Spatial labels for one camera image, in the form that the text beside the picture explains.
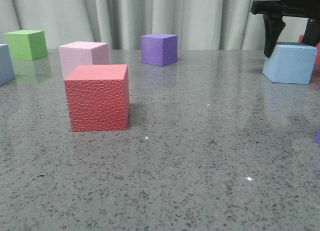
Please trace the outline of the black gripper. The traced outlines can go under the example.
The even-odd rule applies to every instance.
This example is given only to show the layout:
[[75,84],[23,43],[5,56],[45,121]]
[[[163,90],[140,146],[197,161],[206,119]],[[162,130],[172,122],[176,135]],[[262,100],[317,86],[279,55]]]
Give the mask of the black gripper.
[[270,58],[285,28],[283,16],[309,18],[302,43],[316,47],[320,42],[320,0],[254,0],[250,12],[264,14],[264,55]]

